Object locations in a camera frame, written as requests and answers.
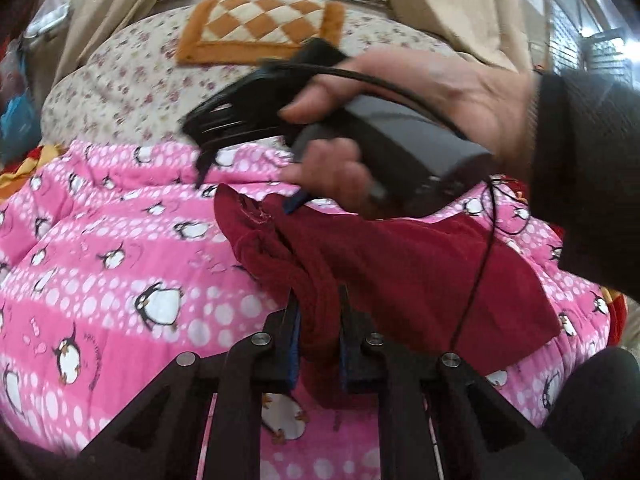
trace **orange checkered cushion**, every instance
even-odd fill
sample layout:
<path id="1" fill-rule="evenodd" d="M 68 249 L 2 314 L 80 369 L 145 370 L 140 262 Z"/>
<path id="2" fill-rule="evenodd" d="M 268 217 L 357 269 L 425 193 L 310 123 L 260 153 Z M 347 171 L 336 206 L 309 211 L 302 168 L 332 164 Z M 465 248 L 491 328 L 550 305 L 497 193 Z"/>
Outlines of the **orange checkered cushion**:
<path id="1" fill-rule="evenodd" d="M 322 0 L 205 0 L 193 11 L 176 52 L 182 63 L 257 64 L 289 58 L 308 38 L 338 45 L 344 7 Z"/>

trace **hand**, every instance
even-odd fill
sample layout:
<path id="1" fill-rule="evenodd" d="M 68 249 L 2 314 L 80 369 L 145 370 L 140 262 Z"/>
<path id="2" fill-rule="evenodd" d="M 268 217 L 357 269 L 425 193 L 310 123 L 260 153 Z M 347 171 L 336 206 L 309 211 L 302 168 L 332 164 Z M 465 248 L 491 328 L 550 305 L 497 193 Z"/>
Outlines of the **hand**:
<path id="1" fill-rule="evenodd" d="M 533 94 L 529 74 L 393 47 L 371 49 L 339 67 L 373 75 L 420 94 L 470 140 L 490 150 L 501 171 L 528 177 L 532 149 L 526 138 L 527 107 Z M 363 92 L 402 102 L 376 86 L 319 75 L 280 115 L 290 123 L 312 123 Z M 372 177 L 360 163 L 360 150 L 351 139 L 313 140 L 302 163 L 284 168 L 280 178 L 316 196 L 333 198 L 344 210 L 366 218 L 388 218 L 399 213 L 369 199 Z"/>

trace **black fabric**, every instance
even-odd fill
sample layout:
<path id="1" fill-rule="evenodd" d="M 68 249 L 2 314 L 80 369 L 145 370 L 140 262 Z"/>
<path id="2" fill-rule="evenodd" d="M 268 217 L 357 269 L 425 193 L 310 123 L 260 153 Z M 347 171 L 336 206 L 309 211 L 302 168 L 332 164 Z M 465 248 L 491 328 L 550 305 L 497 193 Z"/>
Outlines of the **black fabric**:
<path id="1" fill-rule="evenodd" d="M 543 76 L 532 174 L 532 214 L 566 231 L 560 268 L 640 298 L 640 94 Z"/>
<path id="2" fill-rule="evenodd" d="M 542 431 L 580 469 L 585 480 L 638 478 L 626 446 L 640 422 L 640 370 L 621 348 L 607 348 L 567 380 Z"/>

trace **screw head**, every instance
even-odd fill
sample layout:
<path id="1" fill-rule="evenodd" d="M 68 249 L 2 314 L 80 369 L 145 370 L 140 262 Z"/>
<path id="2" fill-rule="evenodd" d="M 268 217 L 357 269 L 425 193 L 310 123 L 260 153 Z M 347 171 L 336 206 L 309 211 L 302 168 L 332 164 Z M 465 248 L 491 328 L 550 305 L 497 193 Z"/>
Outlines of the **screw head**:
<path id="1" fill-rule="evenodd" d="M 251 336 L 251 343 L 256 346 L 265 346 L 271 342 L 271 336 L 266 332 L 258 332 Z"/>
<path id="2" fill-rule="evenodd" d="M 196 354 L 193 352 L 182 352 L 175 358 L 175 362 L 177 362 L 179 366 L 191 366 L 196 362 Z"/>
<path id="3" fill-rule="evenodd" d="M 458 368 L 460 366 L 460 356 L 453 352 L 447 352 L 442 357 L 442 364 L 449 368 Z"/>
<path id="4" fill-rule="evenodd" d="M 371 346 L 382 346 L 385 343 L 385 338 L 382 337 L 382 334 L 378 332 L 371 332 L 366 338 L 365 341 Z"/>

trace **black power cord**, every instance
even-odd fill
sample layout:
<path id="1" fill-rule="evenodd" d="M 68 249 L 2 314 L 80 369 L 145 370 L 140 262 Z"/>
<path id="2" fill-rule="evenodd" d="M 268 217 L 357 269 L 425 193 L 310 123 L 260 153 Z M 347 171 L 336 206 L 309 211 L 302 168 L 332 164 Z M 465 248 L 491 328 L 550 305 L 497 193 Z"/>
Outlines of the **black power cord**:
<path id="1" fill-rule="evenodd" d="M 363 83 L 367 83 L 373 86 L 378 86 L 380 88 L 384 88 L 390 92 L 393 92 L 396 95 L 399 95 L 412 104 L 414 106 L 409 106 L 409 108 L 413 109 L 415 112 L 420 114 L 427 113 L 432 118 L 436 119 L 440 124 L 448 128 L 455 136 L 460 139 L 468 140 L 468 137 L 460 130 L 460 128 L 446 115 L 442 114 L 439 110 L 436 110 L 432 105 L 430 105 L 425 99 L 420 97 L 415 92 L 402 88 L 401 86 L 395 85 L 389 81 L 384 79 L 377 78 L 372 75 L 363 74 L 360 72 L 353 72 L 351 70 L 344 70 L 341 68 L 334 67 L 326 67 L 315 64 L 308 63 L 293 63 L 287 61 L 279 61 L 279 60 L 268 60 L 266 65 L 274 68 L 276 70 L 292 70 L 295 72 L 303 72 L 303 73 L 311 73 L 313 75 L 326 74 L 333 75 L 338 77 L 343 77 L 346 79 L 353 79 L 356 81 L 361 81 Z M 480 262 L 480 266 L 478 267 L 478 272 L 476 273 L 476 278 L 474 279 L 474 283 L 471 287 L 471 291 L 469 292 L 469 297 L 466 302 L 465 308 L 462 311 L 460 319 L 456 324 L 456 328 L 451 336 L 451 340 L 449 343 L 450 351 L 456 351 L 456 346 L 458 344 L 458 340 L 460 339 L 460 334 L 462 333 L 462 329 L 465 325 L 466 318 L 468 317 L 469 311 L 474 304 L 474 300 L 476 298 L 476 293 L 478 292 L 478 288 L 482 281 L 482 277 L 484 276 L 484 270 L 486 269 L 487 262 L 489 260 L 489 254 L 491 253 L 491 248 L 494 244 L 495 240 L 495 231 L 497 225 L 497 207 L 496 207 L 496 199 L 495 199 L 495 186 L 494 181 L 491 178 L 485 180 L 487 189 L 490 191 L 491 204 L 493 209 L 493 215 L 490 216 L 491 219 L 491 231 L 489 232 L 489 237 L 486 244 L 486 249 L 484 250 L 484 254 L 482 255 L 482 260 Z"/>

